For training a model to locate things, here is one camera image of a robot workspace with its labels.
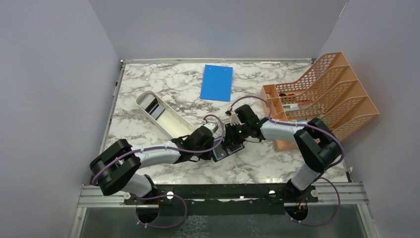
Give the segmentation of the black leather card holder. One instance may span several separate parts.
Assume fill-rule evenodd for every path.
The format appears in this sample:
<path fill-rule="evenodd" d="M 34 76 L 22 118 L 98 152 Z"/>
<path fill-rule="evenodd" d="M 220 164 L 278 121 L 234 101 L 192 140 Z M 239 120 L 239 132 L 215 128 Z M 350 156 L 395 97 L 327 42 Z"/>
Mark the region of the black leather card holder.
<path fill-rule="evenodd" d="M 215 147 L 211 151 L 210 155 L 214 162 L 218 162 L 244 148 L 245 148 L 244 145 L 241 144 L 241 145 L 233 146 L 231 148 L 224 149 L 222 147 L 222 144 L 219 144 L 217 147 Z"/>

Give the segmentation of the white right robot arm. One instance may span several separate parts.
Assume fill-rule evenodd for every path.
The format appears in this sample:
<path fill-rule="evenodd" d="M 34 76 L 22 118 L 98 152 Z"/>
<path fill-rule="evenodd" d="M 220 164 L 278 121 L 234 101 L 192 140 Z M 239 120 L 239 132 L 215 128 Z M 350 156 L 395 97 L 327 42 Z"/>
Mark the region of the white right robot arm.
<path fill-rule="evenodd" d="M 231 122 L 225 126 L 225 149 L 238 146 L 251 137 L 259 141 L 282 140 L 296 144 L 304 163 L 286 184 L 286 196 L 293 202 L 342 155 L 342 144 L 320 119 L 290 123 L 258 118 L 249 105 L 226 112 Z"/>

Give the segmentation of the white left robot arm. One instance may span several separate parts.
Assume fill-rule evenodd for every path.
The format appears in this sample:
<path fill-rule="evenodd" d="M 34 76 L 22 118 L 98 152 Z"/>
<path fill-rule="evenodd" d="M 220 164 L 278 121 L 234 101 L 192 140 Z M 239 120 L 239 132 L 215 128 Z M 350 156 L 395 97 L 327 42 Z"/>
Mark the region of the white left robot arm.
<path fill-rule="evenodd" d="M 210 158 L 217 129 L 217 124 L 208 122 L 190 135 L 155 146 L 134 146 L 126 139 L 119 139 L 90 163 L 94 175 L 92 185 L 99 186 L 105 196 L 124 191 L 136 195 L 143 203 L 151 203 L 157 188 L 150 176 L 138 175 L 137 170 L 188 162 L 193 157 Z"/>

